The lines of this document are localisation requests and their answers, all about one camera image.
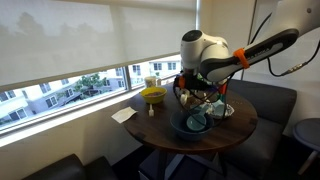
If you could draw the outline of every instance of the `dark wooden table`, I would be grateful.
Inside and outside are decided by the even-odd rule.
[[[257,114],[252,104],[228,91],[227,104],[235,112],[222,120],[202,140],[189,142],[180,139],[170,124],[173,112],[182,110],[174,96],[172,84],[164,86],[168,92],[164,101],[153,105],[154,117],[149,117],[149,104],[145,103],[140,94],[135,95],[126,103],[138,111],[123,124],[127,131],[144,145],[160,150],[160,158],[165,159],[166,153],[203,154],[216,153],[233,148],[245,141],[253,133],[257,124]],[[164,179],[165,162],[159,161],[159,179]]]

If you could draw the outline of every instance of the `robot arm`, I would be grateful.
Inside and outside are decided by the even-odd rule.
[[[319,0],[279,1],[266,32],[243,48],[246,63],[253,65],[290,47],[300,36],[320,26],[319,17]],[[181,57],[184,76],[200,73],[214,83],[244,68],[239,56],[229,55],[223,38],[212,37],[199,30],[189,31],[183,36]]]

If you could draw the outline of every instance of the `white paper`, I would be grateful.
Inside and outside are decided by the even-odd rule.
[[[214,102],[213,104],[214,115],[222,116],[224,112],[224,103],[221,100]]]
[[[121,109],[120,111],[116,112],[111,117],[116,120],[118,123],[122,123],[126,120],[128,120],[134,113],[138,111],[135,111],[130,106],[124,109]]]

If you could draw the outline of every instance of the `window blind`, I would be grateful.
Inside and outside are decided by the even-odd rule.
[[[2,0],[0,92],[177,54],[196,0]]]

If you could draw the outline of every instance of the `round table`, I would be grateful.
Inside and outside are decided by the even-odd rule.
[[[293,135],[300,143],[313,150],[298,171],[298,174],[302,175],[320,152],[320,118],[308,118],[298,122],[293,128]]]
[[[216,153],[233,148],[244,142],[256,128],[257,113],[253,105],[238,94],[228,91],[227,104],[235,112],[223,119],[221,124],[214,127],[202,140],[190,142],[180,139],[170,124],[173,112],[182,110],[176,99],[172,84],[164,86],[168,92],[163,102],[153,104],[154,116],[149,116],[149,104],[140,94],[130,98],[126,107],[138,111],[123,124],[127,131],[139,142],[160,150],[160,159],[166,159],[166,153],[202,154]],[[164,179],[166,162],[159,161],[158,178]]]

